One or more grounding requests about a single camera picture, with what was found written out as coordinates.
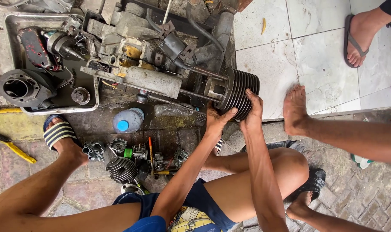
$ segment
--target plastic bottle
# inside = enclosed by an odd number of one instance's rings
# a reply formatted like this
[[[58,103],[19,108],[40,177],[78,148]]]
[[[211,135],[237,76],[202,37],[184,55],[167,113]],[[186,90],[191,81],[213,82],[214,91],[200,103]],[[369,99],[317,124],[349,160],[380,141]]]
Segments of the plastic bottle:
[[[140,129],[144,120],[144,112],[139,108],[130,108],[120,113],[117,113],[114,117],[112,125],[114,130],[121,133],[134,133]]]
[[[181,103],[181,104],[198,111],[198,107],[193,107],[192,105],[186,103]],[[154,112],[156,117],[162,117],[162,116],[188,117],[194,113],[188,108],[180,107],[176,105],[170,105],[170,104],[155,105]]]

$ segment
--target white tile floor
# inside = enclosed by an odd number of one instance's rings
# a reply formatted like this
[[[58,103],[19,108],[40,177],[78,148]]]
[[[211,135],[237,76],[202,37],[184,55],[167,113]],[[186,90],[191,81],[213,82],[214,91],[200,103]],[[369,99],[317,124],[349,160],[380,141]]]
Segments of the white tile floor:
[[[377,33],[362,67],[343,58],[345,17],[383,1],[254,0],[237,13],[237,68],[259,76],[263,120],[283,117],[284,96],[297,82],[306,86],[309,114],[391,107],[391,29]]]

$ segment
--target hand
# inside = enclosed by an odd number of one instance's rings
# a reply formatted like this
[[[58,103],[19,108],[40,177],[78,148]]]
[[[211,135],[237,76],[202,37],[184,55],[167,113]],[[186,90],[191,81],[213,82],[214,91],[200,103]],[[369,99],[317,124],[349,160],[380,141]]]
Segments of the hand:
[[[250,89],[246,89],[246,97],[251,101],[252,107],[247,118],[240,122],[240,129],[243,132],[262,128],[263,100]]]
[[[220,116],[213,108],[213,103],[210,101],[207,104],[207,129],[205,134],[217,136],[218,141],[221,137],[224,126],[236,115],[237,111],[237,108],[233,107],[227,113]]]

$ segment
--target green part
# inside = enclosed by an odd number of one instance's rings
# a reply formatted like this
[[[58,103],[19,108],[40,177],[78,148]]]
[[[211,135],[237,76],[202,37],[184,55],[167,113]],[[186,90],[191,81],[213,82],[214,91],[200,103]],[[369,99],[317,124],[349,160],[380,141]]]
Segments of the green part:
[[[129,158],[129,159],[132,158],[132,149],[131,148],[126,148],[124,150],[124,157],[125,158]]]

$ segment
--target blue shorts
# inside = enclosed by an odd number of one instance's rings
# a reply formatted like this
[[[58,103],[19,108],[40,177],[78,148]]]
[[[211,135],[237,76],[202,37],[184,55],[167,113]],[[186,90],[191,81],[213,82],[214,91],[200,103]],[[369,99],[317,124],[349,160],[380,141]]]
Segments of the blue shorts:
[[[199,178],[198,181],[193,184],[193,187],[188,193],[183,206],[197,208],[201,212],[206,213],[216,225],[218,225],[224,232],[227,232],[227,230],[231,229],[236,223],[230,220],[223,213],[205,189],[203,185],[204,183],[205,181]],[[141,196],[136,193],[126,192],[117,197],[113,205],[140,202],[141,213],[139,219],[142,219],[150,216],[158,195],[159,193],[151,193]]]

